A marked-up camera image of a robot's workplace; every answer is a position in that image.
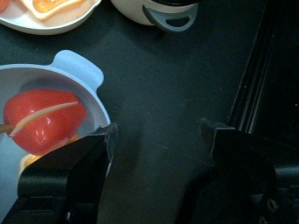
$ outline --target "red tomato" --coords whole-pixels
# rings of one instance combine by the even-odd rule
[[[11,0],[0,0],[0,11],[4,11]]]
[[[48,111],[58,105],[67,106]],[[6,124],[16,128],[20,126],[20,121],[28,117],[32,118],[20,126],[12,139],[34,155],[47,154],[71,140],[86,114],[84,106],[75,94],[54,89],[35,89],[23,92],[14,96],[4,105]]]

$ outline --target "white bowl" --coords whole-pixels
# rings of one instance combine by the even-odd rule
[[[100,69],[75,52],[62,51],[48,66],[16,64],[0,66],[0,123],[7,100],[19,92],[34,88],[70,90],[88,111],[79,128],[84,137],[102,126],[110,125],[106,108],[98,97],[103,82]],[[0,135],[0,222],[18,198],[19,164],[27,152],[6,134]]]
[[[102,0],[86,0],[59,11],[46,20],[38,19],[20,0],[11,0],[7,9],[0,12],[0,24],[35,35],[54,35],[71,31],[90,18]]]

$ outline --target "orange food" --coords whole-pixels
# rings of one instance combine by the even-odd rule
[[[58,6],[67,3],[68,1],[70,0],[32,0],[32,6],[40,13],[44,13],[54,10]]]
[[[0,0],[0,12],[6,10],[11,0]]]
[[[30,164],[32,164],[42,156],[31,155],[23,163],[23,168],[26,168]]]

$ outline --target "mug handle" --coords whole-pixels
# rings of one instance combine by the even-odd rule
[[[96,93],[103,83],[104,75],[102,70],[86,58],[70,50],[63,50],[55,55],[50,67],[59,68],[80,79]]]
[[[198,15],[199,4],[197,3],[189,10],[181,13],[165,13],[147,8],[143,5],[143,11],[150,22],[165,32],[185,32],[194,24]]]

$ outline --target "black countertop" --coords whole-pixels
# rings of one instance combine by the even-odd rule
[[[119,125],[99,223],[175,223],[193,180],[211,167],[199,124],[227,122],[266,1],[201,1],[183,33],[130,21],[103,1],[55,36],[0,26],[0,64],[51,64],[70,49],[103,70],[98,94]]]

